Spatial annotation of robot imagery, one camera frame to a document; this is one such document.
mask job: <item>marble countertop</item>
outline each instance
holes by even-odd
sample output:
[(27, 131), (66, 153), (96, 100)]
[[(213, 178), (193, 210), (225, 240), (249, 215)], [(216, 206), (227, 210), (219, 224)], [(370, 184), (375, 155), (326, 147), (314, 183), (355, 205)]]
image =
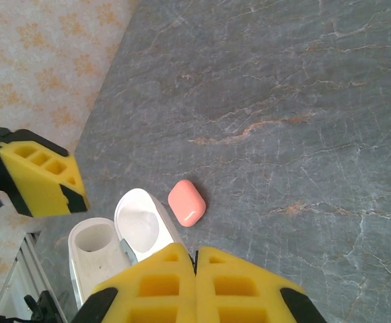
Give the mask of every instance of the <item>marble countertop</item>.
[(329, 322), (391, 322), (391, 1), (142, 1), (76, 157), (92, 209), (36, 247), (68, 319), (71, 228), (134, 187), (170, 211), (188, 178), (191, 252), (301, 284)]

